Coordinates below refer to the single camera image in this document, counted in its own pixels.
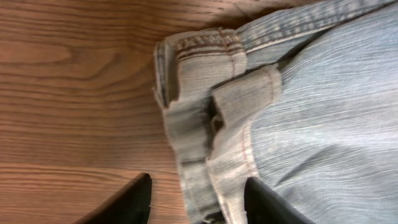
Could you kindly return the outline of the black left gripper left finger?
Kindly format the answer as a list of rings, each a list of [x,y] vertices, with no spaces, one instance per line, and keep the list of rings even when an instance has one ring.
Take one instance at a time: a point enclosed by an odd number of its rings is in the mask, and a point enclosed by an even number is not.
[[[76,224],[147,224],[152,198],[152,178],[141,173]]]

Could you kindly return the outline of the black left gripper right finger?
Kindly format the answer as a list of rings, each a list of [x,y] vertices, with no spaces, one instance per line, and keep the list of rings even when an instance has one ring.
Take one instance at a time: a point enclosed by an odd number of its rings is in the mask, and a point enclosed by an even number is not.
[[[257,177],[246,181],[244,209],[249,224],[313,224]]]

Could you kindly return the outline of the light blue denim shorts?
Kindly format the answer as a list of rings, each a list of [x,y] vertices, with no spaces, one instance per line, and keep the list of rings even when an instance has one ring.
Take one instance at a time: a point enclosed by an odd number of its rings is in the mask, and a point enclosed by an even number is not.
[[[190,223],[397,222],[397,2],[320,1],[166,37],[155,95]]]

